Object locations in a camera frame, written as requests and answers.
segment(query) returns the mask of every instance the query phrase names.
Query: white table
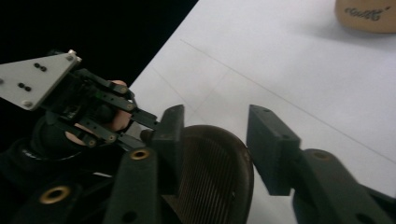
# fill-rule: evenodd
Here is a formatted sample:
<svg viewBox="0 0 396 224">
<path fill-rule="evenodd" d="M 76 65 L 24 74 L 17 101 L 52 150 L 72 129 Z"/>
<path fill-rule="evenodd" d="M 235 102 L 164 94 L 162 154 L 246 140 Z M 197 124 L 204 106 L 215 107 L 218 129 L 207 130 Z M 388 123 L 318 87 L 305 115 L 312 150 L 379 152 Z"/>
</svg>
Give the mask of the white table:
<svg viewBox="0 0 396 224">
<path fill-rule="evenodd" d="M 161 117 L 186 106 L 186 126 L 246 141 L 248 106 L 270 108 L 302 149 L 336 155 L 356 179 L 396 192 L 396 35 L 343 28 L 333 1 L 201 0 L 134 82 Z M 295 223 L 290 197 L 255 175 L 248 223 Z"/>
</svg>

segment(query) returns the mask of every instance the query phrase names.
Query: human hand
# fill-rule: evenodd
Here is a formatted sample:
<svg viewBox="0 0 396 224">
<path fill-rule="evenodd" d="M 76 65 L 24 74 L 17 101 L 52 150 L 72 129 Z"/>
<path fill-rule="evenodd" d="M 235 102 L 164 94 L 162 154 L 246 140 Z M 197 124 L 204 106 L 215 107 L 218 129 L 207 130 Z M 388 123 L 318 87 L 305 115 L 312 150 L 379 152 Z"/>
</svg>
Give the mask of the human hand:
<svg viewBox="0 0 396 224">
<path fill-rule="evenodd" d="M 123 81 L 120 81 L 120 80 L 114 80 L 112 82 L 114 82 L 116 84 L 119 84 L 119 85 L 126 86 L 126 83 L 123 82 Z M 109 130 L 111 130 L 113 132 L 122 130 L 122 129 L 124 129 L 124 128 L 126 128 L 128 126 L 129 121 L 130 121 L 130 117 L 131 117 L 131 114 L 129 114 L 129 113 L 125 112 L 125 111 L 122 111 L 122 110 L 118 110 L 116 112 L 116 115 L 115 115 L 114 119 L 111 122 L 104 124 L 104 126 L 107 127 Z M 80 129 L 82 129 L 84 131 L 87 131 L 89 133 L 93 133 L 92 131 L 90 131 L 89 129 L 87 129 L 86 127 L 84 127 L 84 126 L 82 126 L 82 125 L 80 125 L 78 123 L 75 124 L 75 126 L 79 127 Z M 72 142 L 74 142 L 74 143 L 76 143 L 78 145 L 81 145 L 81 146 L 86 146 L 83 141 L 78 139 L 72 133 L 66 132 L 65 135 L 70 141 L 72 141 Z"/>
</svg>

